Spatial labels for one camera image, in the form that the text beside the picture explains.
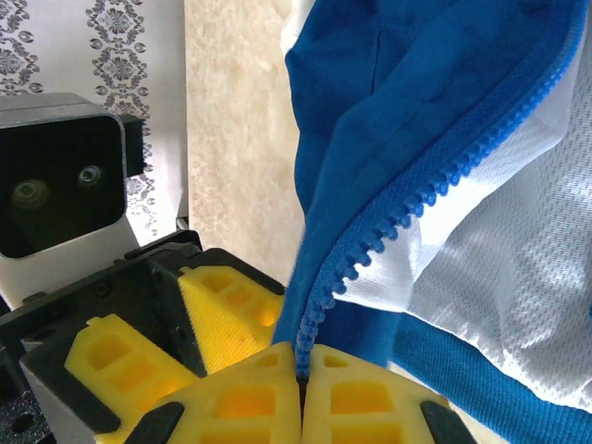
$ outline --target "gray floral pattern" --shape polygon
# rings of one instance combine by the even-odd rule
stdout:
[[[41,83],[31,81],[40,69],[27,48],[33,34],[21,28],[29,18],[25,0],[0,0],[0,96],[43,92]]]
[[[87,9],[86,15],[88,26],[97,32],[90,41],[91,48],[97,51],[97,57],[92,61],[93,74],[102,81],[95,88],[97,95],[106,108],[117,114],[132,114],[148,120],[150,107],[142,100],[150,93],[142,86],[148,74],[146,64],[140,59],[146,47],[138,41],[144,33],[144,18],[137,11],[141,5],[142,0],[95,0],[94,7]],[[152,197],[154,179],[148,176],[154,171],[150,163],[150,133],[150,128],[144,125],[143,154],[147,174],[128,179],[128,212],[130,216],[140,218],[144,228],[155,237],[158,231],[154,210],[156,200]]]

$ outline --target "blue zipper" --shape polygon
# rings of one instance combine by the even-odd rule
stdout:
[[[558,2],[555,7],[567,7],[561,3]],[[374,227],[367,230],[365,236],[362,236],[352,249],[341,254],[337,261],[333,260],[332,262],[337,262],[336,265],[329,269],[321,268],[305,306],[294,344],[296,375],[298,377],[306,378],[310,375],[311,350],[315,344],[318,327],[325,321],[325,310],[335,306],[333,294],[342,295],[347,291],[343,282],[344,278],[357,279],[358,272],[355,266],[369,266],[371,263],[368,252],[384,252],[384,239],[395,241],[398,238],[399,230],[401,228],[407,229],[411,225],[412,216],[421,217],[425,205],[435,205],[438,196],[446,196],[450,186],[456,186],[462,177],[468,177],[483,159],[488,157],[532,114],[561,79],[574,59],[586,25],[587,1],[572,2],[572,7],[571,19],[567,23],[568,29],[566,30],[565,27],[557,29],[548,38],[548,43],[555,43],[555,48],[550,44],[546,48],[547,54],[557,54],[554,61],[542,76],[532,79],[532,82],[525,83],[532,84],[533,87],[515,102],[506,116],[487,130],[476,142],[466,146],[454,160],[449,160],[447,166],[441,168],[438,175],[424,178],[423,184],[416,187],[414,192],[409,193],[406,198],[400,200],[400,204],[390,201],[391,207],[395,206],[395,210],[389,212]],[[438,155],[437,150],[430,151],[433,157]]]

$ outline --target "beige marble wall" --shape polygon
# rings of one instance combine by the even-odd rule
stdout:
[[[186,0],[192,227],[286,283],[302,233],[279,48],[290,0]]]

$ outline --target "zipper teeth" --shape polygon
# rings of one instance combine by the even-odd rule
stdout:
[[[515,129],[514,122],[524,120],[521,117],[527,117],[531,114],[557,84],[563,72],[569,66],[577,50],[577,44],[574,44],[574,42],[579,42],[584,31],[584,23],[585,21],[570,27],[565,44],[561,48],[556,62],[541,77],[542,80],[539,80],[533,86],[527,94],[528,99],[515,105],[508,113],[509,117],[506,117],[499,125],[481,137],[465,153],[428,180],[414,195],[406,199],[403,205],[391,211],[374,229],[366,233],[358,245],[345,254],[339,262],[333,278],[327,280],[321,294],[318,296],[311,295],[304,309],[294,347],[297,377],[308,377],[310,375],[311,351],[315,345],[318,326],[325,321],[325,310],[335,306],[333,295],[342,295],[347,291],[343,279],[356,280],[359,274],[355,266],[358,264],[369,266],[372,263],[368,252],[384,252],[384,239],[395,241],[399,236],[399,229],[407,229],[411,226],[412,216],[421,217],[424,214],[425,205],[434,206],[438,196],[446,196],[450,186],[456,186],[462,177],[468,177],[472,170],[500,145],[501,141],[509,137]]]

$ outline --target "blue fabric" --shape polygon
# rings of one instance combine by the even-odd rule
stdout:
[[[532,93],[585,4],[316,0],[286,58],[306,226],[274,341],[294,341],[307,300],[338,278],[364,234]],[[394,361],[511,442],[592,439],[589,414],[540,401],[470,345],[410,316],[338,302],[317,341]]]

